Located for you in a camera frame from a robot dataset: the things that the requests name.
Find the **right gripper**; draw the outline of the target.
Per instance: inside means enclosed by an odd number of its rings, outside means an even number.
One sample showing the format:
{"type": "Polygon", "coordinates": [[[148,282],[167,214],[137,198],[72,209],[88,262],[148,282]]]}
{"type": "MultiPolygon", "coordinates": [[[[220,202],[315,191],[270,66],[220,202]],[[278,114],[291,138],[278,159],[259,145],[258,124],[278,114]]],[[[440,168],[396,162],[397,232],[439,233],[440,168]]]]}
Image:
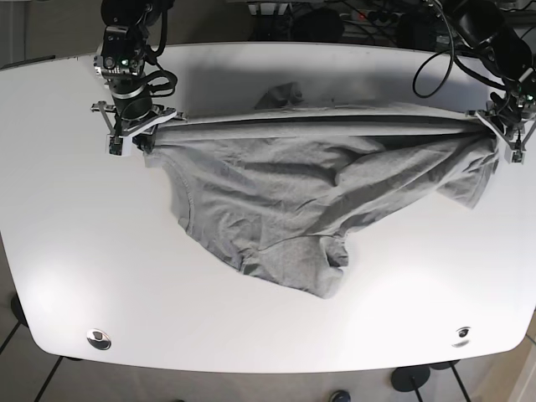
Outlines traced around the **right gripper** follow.
{"type": "Polygon", "coordinates": [[[151,127],[179,118],[176,109],[156,105],[156,98],[174,94],[178,77],[158,70],[141,77],[115,78],[107,81],[113,104],[100,100],[90,108],[99,112],[110,129],[106,136],[106,152],[114,157],[128,157],[132,143],[142,152],[151,153],[155,136],[140,134],[151,127]]]}

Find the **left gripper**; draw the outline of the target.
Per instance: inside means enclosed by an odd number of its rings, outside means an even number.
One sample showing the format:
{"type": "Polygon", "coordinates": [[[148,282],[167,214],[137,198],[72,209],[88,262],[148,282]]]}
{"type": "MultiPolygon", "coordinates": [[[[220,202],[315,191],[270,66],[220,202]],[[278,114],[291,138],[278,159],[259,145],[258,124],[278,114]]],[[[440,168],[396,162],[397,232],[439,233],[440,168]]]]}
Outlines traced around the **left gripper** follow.
{"type": "Polygon", "coordinates": [[[507,144],[504,156],[508,163],[524,164],[524,145],[535,134],[533,96],[517,98],[511,92],[492,92],[484,109],[467,111],[466,117],[478,121],[507,144]]]}

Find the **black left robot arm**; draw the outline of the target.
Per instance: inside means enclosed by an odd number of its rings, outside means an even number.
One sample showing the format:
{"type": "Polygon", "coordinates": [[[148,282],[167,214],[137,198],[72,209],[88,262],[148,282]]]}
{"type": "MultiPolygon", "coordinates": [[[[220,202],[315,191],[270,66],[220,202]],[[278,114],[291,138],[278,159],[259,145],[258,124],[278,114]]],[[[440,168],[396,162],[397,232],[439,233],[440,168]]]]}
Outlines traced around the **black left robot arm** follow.
{"type": "Polygon", "coordinates": [[[468,114],[506,143],[508,162],[523,163],[528,140],[535,133],[535,126],[525,128],[535,123],[535,59],[529,45],[490,1],[443,1],[441,9],[449,28],[501,80],[490,80],[454,58],[467,75],[504,93],[491,93],[484,110],[468,114]]]}

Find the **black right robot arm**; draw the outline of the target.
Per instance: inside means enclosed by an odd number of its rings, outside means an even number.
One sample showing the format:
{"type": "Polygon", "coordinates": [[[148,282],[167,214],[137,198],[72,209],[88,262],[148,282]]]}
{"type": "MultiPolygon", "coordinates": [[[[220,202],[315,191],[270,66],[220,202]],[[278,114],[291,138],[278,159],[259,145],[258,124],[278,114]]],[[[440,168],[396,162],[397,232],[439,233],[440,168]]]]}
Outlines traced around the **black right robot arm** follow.
{"type": "Polygon", "coordinates": [[[180,117],[175,109],[153,102],[173,95],[178,83],[178,77],[158,63],[167,44],[168,11],[173,4],[101,3],[106,29],[93,66],[105,81],[113,103],[100,100],[91,110],[102,115],[109,129],[106,150],[112,156],[125,157],[133,147],[151,152],[158,127],[180,117]]]}

